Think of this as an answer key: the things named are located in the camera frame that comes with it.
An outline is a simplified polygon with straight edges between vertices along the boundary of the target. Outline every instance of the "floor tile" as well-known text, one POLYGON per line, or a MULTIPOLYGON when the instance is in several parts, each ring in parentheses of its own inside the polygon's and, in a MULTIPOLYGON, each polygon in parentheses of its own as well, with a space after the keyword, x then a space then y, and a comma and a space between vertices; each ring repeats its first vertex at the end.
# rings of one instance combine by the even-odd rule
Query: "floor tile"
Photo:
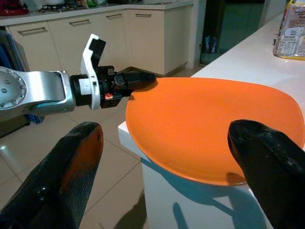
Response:
POLYGON ((120 149, 129 153, 133 157, 140 160, 140 157, 138 155, 123 147, 119 140, 118 126, 119 124, 125 121, 125 113, 126 113, 126 108, 123 108, 119 112, 115 113, 110 118, 107 118, 101 123, 104 132, 104 138, 110 141, 111 143, 113 143, 114 145, 116 145, 117 147, 119 147, 120 149))
POLYGON ((202 67, 197 67, 194 69, 184 68, 181 71, 179 71, 178 73, 176 73, 175 75, 173 75, 172 77, 191 77, 192 75, 194 75, 196 72, 198 72, 201 69, 202 69, 202 67))
POLYGON ((14 177, 14 172, 5 163, 5 161, 0 157, 0 184, 14 177))
POLYGON ((111 115, 122 109, 122 107, 124 107, 124 103, 117 107, 104 109, 99 108, 98 110, 93 111, 89 106, 79 106, 76 107, 73 112, 65 113, 64 115, 78 123, 85 121, 101 123, 103 120, 109 118, 111 115))
POLYGON ((31 124, 0 140, 0 155, 18 174, 43 159, 57 141, 77 125, 62 114, 45 117, 42 124, 31 124))
POLYGON ((21 182, 17 177, 13 177, 12 179, 0 185, 0 209, 6 205, 6 203, 14 195, 20 185, 21 182))
POLYGON ((80 229, 142 229, 146 221, 143 189, 139 163, 84 215, 80 229))
POLYGON ((27 169, 23 170, 22 172, 18 173, 17 176, 23 182, 28 177, 30 172, 39 164, 39 162, 33 164, 32 166, 28 167, 27 169))
POLYGON ((101 162, 95 176, 86 210, 90 209, 137 163, 139 163, 137 159, 105 140, 101 162))

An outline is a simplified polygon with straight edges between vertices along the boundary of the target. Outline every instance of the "kitchen cabinet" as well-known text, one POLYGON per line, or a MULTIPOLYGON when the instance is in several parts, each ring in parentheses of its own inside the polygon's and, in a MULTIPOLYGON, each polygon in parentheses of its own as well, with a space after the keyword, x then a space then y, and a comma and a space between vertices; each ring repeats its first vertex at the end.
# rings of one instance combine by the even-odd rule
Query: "kitchen cabinet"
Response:
POLYGON ((163 21, 161 10, 127 10, 131 66, 163 74, 163 21))
POLYGON ((114 66, 115 71, 121 71, 130 66, 125 32, 126 16, 125 10, 102 15, 106 28, 107 61, 109 65, 114 66))
MULTIPOLYGON (((84 47, 94 33, 105 40, 106 28, 100 14, 49 21, 60 63, 69 74, 80 74, 84 47)), ((103 55, 107 62, 107 52, 103 55)))
POLYGON ((164 75, 186 63, 189 7, 127 11, 131 66, 164 75))
POLYGON ((9 26, 28 71, 61 70, 47 22, 9 26))
POLYGON ((64 20, 49 21, 62 67, 79 74, 81 56, 91 33, 106 41, 99 65, 114 65, 116 71, 128 67, 123 11, 111 11, 64 20))

